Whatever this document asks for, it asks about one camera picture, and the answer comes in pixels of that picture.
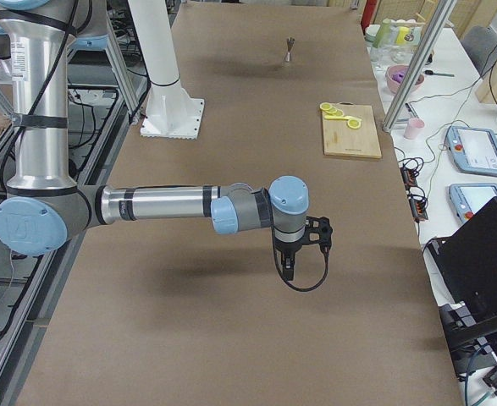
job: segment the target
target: white table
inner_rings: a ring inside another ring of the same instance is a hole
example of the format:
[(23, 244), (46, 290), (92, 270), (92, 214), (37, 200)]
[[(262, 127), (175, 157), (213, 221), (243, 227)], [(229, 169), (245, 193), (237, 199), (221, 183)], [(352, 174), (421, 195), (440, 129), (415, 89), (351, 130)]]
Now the white table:
[[(387, 88), (385, 81), (386, 68), (386, 59), (382, 61), (380, 66), (373, 65), (374, 76), (378, 82), (378, 91), (385, 111), (387, 111), (393, 100), (393, 94)], [(478, 71), (473, 67), (452, 29), (443, 30), (434, 48), (433, 63), (428, 66), (428, 69), (432, 69), (434, 72), (454, 74), (455, 77), (426, 75), (423, 85), (410, 94), (408, 101), (417, 100), (424, 96), (454, 93), (459, 89), (470, 86), (479, 77)], [(467, 122), (471, 127), (492, 129), (497, 134), (497, 106), (495, 104), (481, 104), (478, 101), (475, 91), (480, 84), (481, 80), (473, 86), (468, 99), (469, 90), (465, 90), (454, 96), (441, 96), (414, 103), (413, 106), (417, 114), (425, 122), (425, 129), (415, 140), (407, 140), (403, 137), (405, 126), (402, 128), (397, 127), (391, 132), (395, 146), (401, 148), (406, 153), (406, 157), (420, 156), (425, 161), (431, 161), (433, 155), (428, 149), (425, 140), (435, 134), (442, 125), (452, 122), (461, 104), (466, 99), (467, 102), (461, 109), (457, 119)], [(444, 126), (438, 132), (438, 135), (429, 141), (437, 158), (440, 153), (439, 146), (444, 142), (445, 131), (448, 127), (449, 125)], [(397, 151), (397, 158), (401, 159), (402, 157), (402, 154)], [(494, 177), (460, 173), (456, 169), (448, 151), (442, 152), (438, 166), (436, 161), (425, 164), (420, 176), (417, 178), (418, 184), (427, 193), (429, 192), (429, 179), (433, 173), (428, 220), (421, 222), (420, 225), (419, 241), (421, 244), (425, 244), (432, 237), (450, 236), (461, 226), (461, 222), (457, 218), (448, 197), (448, 185), (476, 182), (497, 183), (497, 178)], [(453, 303), (438, 268), (428, 252), (425, 254), (425, 263), (438, 305)], [(471, 376), (468, 385), (469, 404), (476, 402), (487, 391), (488, 388), (481, 378), (489, 370), (480, 370)], [(460, 384), (460, 387), (461, 390), (464, 389), (463, 384)], [(483, 405), (497, 406), (497, 397), (491, 396), (483, 402)]]

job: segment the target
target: cutting board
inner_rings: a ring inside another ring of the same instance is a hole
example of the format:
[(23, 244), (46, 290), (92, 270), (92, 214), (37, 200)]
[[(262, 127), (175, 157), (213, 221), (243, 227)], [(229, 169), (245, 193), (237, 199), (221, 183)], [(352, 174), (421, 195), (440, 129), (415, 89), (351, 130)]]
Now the cutting board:
[(382, 151), (374, 122), (372, 106), (332, 103), (346, 116), (362, 120), (359, 129), (350, 129), (346, 121), (326, 120), (322, 112), (323, 153), (332, 156), (356, 156), (361, 158), (381, 158)]

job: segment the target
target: computer monitor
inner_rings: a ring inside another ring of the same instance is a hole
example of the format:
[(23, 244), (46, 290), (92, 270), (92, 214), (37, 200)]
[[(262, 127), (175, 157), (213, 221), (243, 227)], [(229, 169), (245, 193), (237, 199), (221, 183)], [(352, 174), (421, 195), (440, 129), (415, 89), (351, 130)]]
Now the computer monitor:
[[(440, 247), (442, 277), (476, 322), (497, 315), (497, 197)], [(497, 332), (486, 336), (497, 355)]]

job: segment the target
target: table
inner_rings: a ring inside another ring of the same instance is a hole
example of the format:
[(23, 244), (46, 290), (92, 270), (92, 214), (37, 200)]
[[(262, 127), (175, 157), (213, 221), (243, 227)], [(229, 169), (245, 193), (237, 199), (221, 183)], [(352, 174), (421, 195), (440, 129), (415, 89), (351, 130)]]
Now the table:
[[(374, 67), (374, 76), (378, 82), (378, 92), (387, 110), (393, 95), (385, 84), (385, 64), (381, 68)], [(442, 76), (426, 76), (425, 83), (415, 92), (412, 92), (409, 101), (420, 99), (424, 96), (436, 94), (451, 94), (460, 89), (470, 86), (479, 77), (478, 71), (473, 67), (466, 52), (461, 46), (452, 29), (446, 28), (434, 48), (433, 63), (428, 67), (434, 72), (445, 72), (455, 74), (454, 78)], [(432, 157), (425, 140), (437, 132), (446, 123), (450, 123), (456, 116), (461, 104), (467, 101), (461, 109), (457, 119), (466, 121), (472, 127), (488, 128), (497, 133), (497, 106), (495, 104), (482, 104), (475, 96), (475, 90), (480, 86), (479, 81), (472, 89), (470, 95), (468, 90), (458, 93), (455, 96), (437, 97), (425, 99), (414, 103), (420, 118), (425, 121), (425, 129), (415, 140), (407, 140), (402, 135), (404, 127), (394, 129), (391, 132), (395, 146), (401, 148), (406, 156), (420, 156), (426, 161)], [(429, 144), (439, 154), (439, 145), (442, 144), (446, 125), (439, 131), (439, 135), (432, 138)], [(402, 153), (397, 151), (397, 158), (401, 159)], [(461, 225), (459, 219), (453, 211), (448, 197), (447, 186), (456, 183), (491, 182), (497, 183), (497, 178), (471, 175), (457, 171), (455, 164), (448, 152), (443, 152), (439, 164), (431, 162), (426, 164), (421, 171), (417, 182), (425, 191), (429, 190), (430, 178), (433, 176), (430, 192), (430, 202), (428, 207), (428, 221), (422, 222), (420, 227), (419, 241), (425, 244), (433, 237), (445, 237), (453, 234)], [(429, 253), (425, 254), (425, 262), (433, 285), (434, 297), (439, 305), (453, 303), (453, 299), (447, 290), (438, 268), (433, 263)], [(472, 377), (469, 385), (471, 399), (480, 398), (485, 393), (487, 387), (481, 380), (486, 371), (482, 370)], [(483, 404), (497, 406), (497, 398), (491, 397)]]
[[(331, 51), (329, 37), (355, 51)], [(133, 128), (110, 183), (299, 176), (311, 215), (335, 229), (329, 278), (312, 294), (287, 289), (268, 230), (217, 236), (204, 219), (93, 229), (18, 404), (460, 405), (390, 137), (379, 132), (382, 160), (322, 152), (320, 102), (384, 117), (356, 13), (187, 3), (174, 43), (183, 85), (206, 99), (199, 139)], [(323, 265), (318, 249), (297, 264), (304, 285)]]

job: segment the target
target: pen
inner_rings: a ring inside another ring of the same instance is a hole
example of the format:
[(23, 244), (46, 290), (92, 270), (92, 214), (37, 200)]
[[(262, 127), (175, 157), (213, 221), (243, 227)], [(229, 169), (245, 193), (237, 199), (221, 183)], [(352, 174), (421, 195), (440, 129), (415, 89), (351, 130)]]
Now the pen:
[(455, 75), (454, 74), (439, 74), (437, 72), (434, 72), (433, 70), (431, 69), (426, 69), (426, 70), (423, 70), (423, 73), (424, 74), (427, 74), (429, 76), (448, 76), (450, 78), (454, 78)]

